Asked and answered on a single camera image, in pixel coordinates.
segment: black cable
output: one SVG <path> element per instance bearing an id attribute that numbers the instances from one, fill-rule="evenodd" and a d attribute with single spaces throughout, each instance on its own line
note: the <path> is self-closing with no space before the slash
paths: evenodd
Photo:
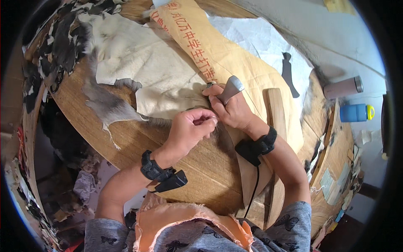
<path id="1" fill-rule="evenodd" d="M 249 206 L 248 206 L 248 209 L 246 210 L 246 213 L 245 213 L 244 218 L 246 218 L 246 216 L 247 216 L 247 214 L 248 214 L 248 212 L 249 212 L 249 208 L 251 208 L 252 201 L 253 201 L 253 197 L 255 196 L 255 192 L 256 192 L 256 189 L 257 189 L 257 187 L 258 187 L 258 183 L 259 183 L 259 167 L 258 167 L 258 166 L 256 166 L 256 169 L 257 169 L 257 171 L 258 171 L 258 177 L 256 178 L 256 185 L 255 185 L 255 189 L 253 190 L 253 193 L 252 193 L 252 198 L 251 198 L 251 201 L 249 202 Z"/>

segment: person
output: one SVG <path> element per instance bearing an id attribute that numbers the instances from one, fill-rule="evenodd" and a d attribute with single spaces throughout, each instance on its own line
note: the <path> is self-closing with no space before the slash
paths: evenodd
<path id="1" fill-rule="evenodd" d="M 241 93 L 224 106 L 216 97 L 222 91 L 219 85 L 203 91 L 215 112 L 197 108 L 177 114 L 167 141 L 150 159 L 162 169 L 174 167 L 199 141 L 210 137 L 218 120 L 242 130 L 254 141 L 268 134 L 270 126 L 251 112 Z M 309 251 L 311 197 L 305 170 L 280 136 L 266 157 L 285 188 L 283 210 L 267 230 L 247 219 L 218 216 L 204 206 L 187 203 L 140 209 L 137 226 L 128 229 L 123 205 L 151 183 L 141 172 L 139 160 L 116 173 L 102 189 L 95 219 L 86 225 L 85 251 Z M 190 212 L 191 217 L 183 217 Z"/>

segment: thermos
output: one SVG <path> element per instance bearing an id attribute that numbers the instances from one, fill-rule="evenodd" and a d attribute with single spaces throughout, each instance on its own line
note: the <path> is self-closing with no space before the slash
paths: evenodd
<path id="1" fill-rule="evenodd" d="M 354 78 L 346 79 L 344 81 L 328 84 L 323 88 L 323 94 L 328 100 L 362 93 L 363 91 L 364 89 L 362 87 L 361 78 L 359 76 L 355 76 Z"/>
<path id="2" fill-rule="evenodd" d="M 340 120 L 342 123 L 364 122 L 371 120 L 374 115 L 374 107 L 365 103 L 345 105 L 340 108 Z"/>

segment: left hand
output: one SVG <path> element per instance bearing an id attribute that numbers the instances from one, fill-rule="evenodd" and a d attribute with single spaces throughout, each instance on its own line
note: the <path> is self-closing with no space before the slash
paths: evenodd
<path id="1" fill-rule="evenodd" d="M 217 125 L 213 111 L 196 108 L 178 113 L 172 121 L 168 140 L 162 147 L 151 153 L 162 169 L 169 168 L 185 157 L 200 140 L 210 138 Z"/>

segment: pink thermos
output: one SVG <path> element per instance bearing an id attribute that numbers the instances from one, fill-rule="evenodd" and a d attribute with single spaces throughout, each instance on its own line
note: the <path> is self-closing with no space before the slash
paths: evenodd
<path id="1" fill-rule="evenodd" d="M 323 94 L 328 100 L 362 93 L 363 91 L 364 89 L 359 76 L 332 83 L 323 88 Z"/>

